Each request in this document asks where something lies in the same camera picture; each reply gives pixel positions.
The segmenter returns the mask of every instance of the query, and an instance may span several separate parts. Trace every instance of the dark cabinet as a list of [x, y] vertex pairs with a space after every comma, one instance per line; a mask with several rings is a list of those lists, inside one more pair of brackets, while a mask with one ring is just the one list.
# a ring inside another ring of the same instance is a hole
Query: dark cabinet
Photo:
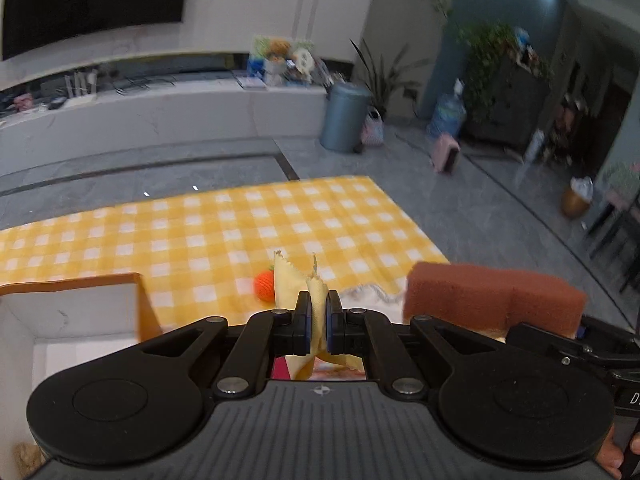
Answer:
[[546, 81], [505, 58], [492, 85], [494, 104], [488, 119], [479, 124], [470, 118], [465, 131], [477, 140], [504, 144], [524, 152], [538, 126], [548, 92]]

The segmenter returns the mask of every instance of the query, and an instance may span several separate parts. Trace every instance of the floor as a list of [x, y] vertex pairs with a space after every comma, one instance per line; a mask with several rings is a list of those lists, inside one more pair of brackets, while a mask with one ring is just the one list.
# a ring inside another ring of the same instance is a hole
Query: floor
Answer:
[[452, 262], [560, 276], [583, 290], [586, 312], [635, 325], [640, 298], [617, 293], [618, 258], [588, 258], [580, 221], [559, 201], [569, 176], [465, 150], [451, 176], [434, 174], [416, 128], [388, 126], [384, 148], [328, 152], [313, 139], [242, 139], [161, 146], [70, 160], [0, 177], [0, 228], [194, 190], [357, 174], [370, 176]]

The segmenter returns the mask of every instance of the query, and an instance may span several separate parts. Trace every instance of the yellow checkered tablecloth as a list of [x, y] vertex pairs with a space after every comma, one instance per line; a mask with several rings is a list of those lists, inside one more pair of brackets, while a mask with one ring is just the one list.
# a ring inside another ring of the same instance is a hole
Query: yellow checkered tablecloth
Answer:
[[414, 262], [446, 262], [369, 178], [242, 187], [107, 207], [0, 232], [0, 283], [139, 272], [163, 326], [205, 316], [241, 324], [269, 306], [253, 277], [282, 250], [313, 254], [330, 288], [395, 293]]

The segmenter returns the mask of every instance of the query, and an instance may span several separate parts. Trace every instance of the cardboard box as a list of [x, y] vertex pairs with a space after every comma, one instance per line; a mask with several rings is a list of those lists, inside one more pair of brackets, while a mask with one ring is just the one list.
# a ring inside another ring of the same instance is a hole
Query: cardboard box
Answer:
[[33, 443], [26, 405], [47, 377], [161, 334], [139, 274], [0, 286], [0, 478]]

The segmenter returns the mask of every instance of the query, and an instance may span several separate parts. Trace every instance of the small bag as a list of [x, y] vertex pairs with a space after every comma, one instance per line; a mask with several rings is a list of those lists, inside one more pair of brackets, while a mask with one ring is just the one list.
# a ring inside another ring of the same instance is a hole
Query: small bag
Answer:
[[433, 169], [436, 173], [453, 173], [459, 155], [460, 146], [456, 139], [449, 134], [441, 135], [431, 152]]
[[360, 140], [365, 146], [382, 146], [385, 143], [385, 123], [374, 107], [369, 107]]

